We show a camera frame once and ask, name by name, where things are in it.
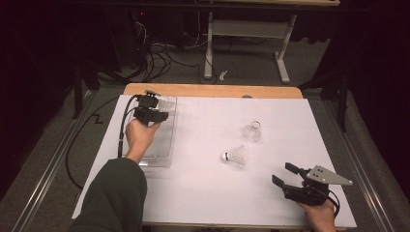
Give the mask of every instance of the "metal rail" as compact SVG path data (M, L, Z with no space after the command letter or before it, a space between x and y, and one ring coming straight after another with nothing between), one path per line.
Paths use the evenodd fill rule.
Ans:
M17 222L15 223L15 227L13 228L13 232L18 231L27 231L31 221L33 220L37 210L39 209L40 205L43 202L43 199L51 186L51 183L57 174L57 171L64 160L64 155L67 153L67 149L69 148L70 144L73 142L73 137L77 133L81 119L84 116L84 112L89 107L91 101L95 97L95 94L92 94L91 91L87 91L84 96L85 104L78 115L77 119L72 120L68 130L63 136L60 144L57 147L51 161L49 162L45 172L43 173L42 178L37 183L35 190L33 191L30 199L28 200L24 210L22 211L20 217L18 218Z
M337 129L337 132L341 138L341 141L343 142L343 145L346 148L346 152L348 154L349 162L350 162L350 165L352 166L353 173L358 179L358 184L360 188L362 189L362 192L365 196L368 207L370 208L371 213L373 214L373 217L376 220L376 223L380 231L394 232L395 229L393 228L393 225L385 212L385 209L380 201L377 191L371 184L370 179L368 178L365 170L362 167L359 156L356 154L355 150L353 149L353 146L349 140L349 137L346 135L345 132L341 130L340 126L338 125L337 113L335 109L332 107L332 104L329 101L323 101L323 102L324 102L323 104L325 106L325 109L330 114L332 123Z

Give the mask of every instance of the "human arm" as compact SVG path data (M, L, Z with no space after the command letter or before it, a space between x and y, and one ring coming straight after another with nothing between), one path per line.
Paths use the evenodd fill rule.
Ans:
M321 206L309 206L296 202L307 212L307 218L315 232L335 232L334 204L326 200Z
M145 127L136 120L127 125L127 156L111 159L102 167L87 190L81 214L70 232L141 230L147 182L138 163L159 126Z

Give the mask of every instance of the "shuttlecock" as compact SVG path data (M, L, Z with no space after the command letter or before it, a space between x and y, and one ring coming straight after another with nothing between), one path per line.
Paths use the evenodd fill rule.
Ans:
M160 112L167 112L174 106L174 102L167 97L159 97L158 100L158 110Z
M244 137L257 141L260 139L260 123L258 121L253 121L251 124L244 128Z
M242 145L240 147L233 149L230 152L222 153L220 158L224 161L234 161L240 164L245 164L247 162L247 155L247 149L244 147L244 145Z

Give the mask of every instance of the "white paper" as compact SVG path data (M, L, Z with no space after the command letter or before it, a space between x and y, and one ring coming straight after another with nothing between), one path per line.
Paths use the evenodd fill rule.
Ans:
M130 96L121 96L90 171L73 218L89 184L109 159L117 156L118 131ZM307 100L178 98L177 128L169 168L143 167L148 182L145 222L235 226L304 226L305 212L283 197L272 183L287 185L302 178L284 168L322 165L335 171ZM261 126L258 141L242 129ZM221 160L220 154L245 145L245 165ZM340 201L336 225L356 227L340 186L330 186Z

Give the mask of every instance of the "sleeve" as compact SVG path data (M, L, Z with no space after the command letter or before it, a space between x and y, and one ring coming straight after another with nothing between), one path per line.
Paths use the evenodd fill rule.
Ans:
M69 232L141 231L147 181L131 159L111 159L91 183Z

